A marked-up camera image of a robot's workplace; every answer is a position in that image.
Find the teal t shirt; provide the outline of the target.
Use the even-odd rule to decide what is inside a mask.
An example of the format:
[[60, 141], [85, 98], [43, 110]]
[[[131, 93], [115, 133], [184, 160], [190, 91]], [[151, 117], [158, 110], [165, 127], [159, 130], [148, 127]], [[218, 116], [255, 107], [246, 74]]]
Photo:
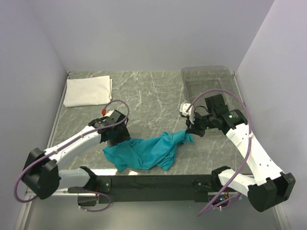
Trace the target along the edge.
[[163, 132], [155, 138], [131, 138], [115, 146], [105, 147], [103, 153], [119, 172], [126, 168], [149, 170], [155, 166], [167, 171], [175, 163], [178, 146], [193, 142], [192, 135], [184, 130]]

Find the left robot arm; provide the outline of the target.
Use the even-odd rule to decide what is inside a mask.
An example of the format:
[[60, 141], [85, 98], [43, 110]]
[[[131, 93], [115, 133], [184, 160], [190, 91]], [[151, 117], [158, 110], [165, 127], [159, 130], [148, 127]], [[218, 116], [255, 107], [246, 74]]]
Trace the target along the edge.
[[79, 154], [102, 142], [116, 145], [129, 140], [127, 116], [112, 110], [106, 116], [92, 120], [80, 132], [51, 148], [30, 151], [22, 182], [40, 199], [46, 199], [58, 189], [78, 187], [84, 192], [97, 191], [96, 174], [82, 166], [64, 170], [64, 166]]

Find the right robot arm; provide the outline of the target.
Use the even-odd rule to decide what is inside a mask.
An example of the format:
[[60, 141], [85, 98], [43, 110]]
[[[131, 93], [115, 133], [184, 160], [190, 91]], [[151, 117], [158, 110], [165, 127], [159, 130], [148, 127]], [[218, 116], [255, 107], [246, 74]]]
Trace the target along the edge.
[[295, 177], [284, 173], [274, 163], [253, 134], [248, 120], [238, 110], [229, 110], [221, 94], [205, 98], [207, 115], [200, 115], [190, 103], [180, 106], [186, 120], [186, 133], [204, 136], [206, 130], [216, 128], [234, 144], [251, 170], [252, 177], [242, 175], [240, 169], [223, 166], [212, 171], [210, 187], [218, 193], [227, 188], [248, 197], [251, 205], [263, 212], [290, 197]]

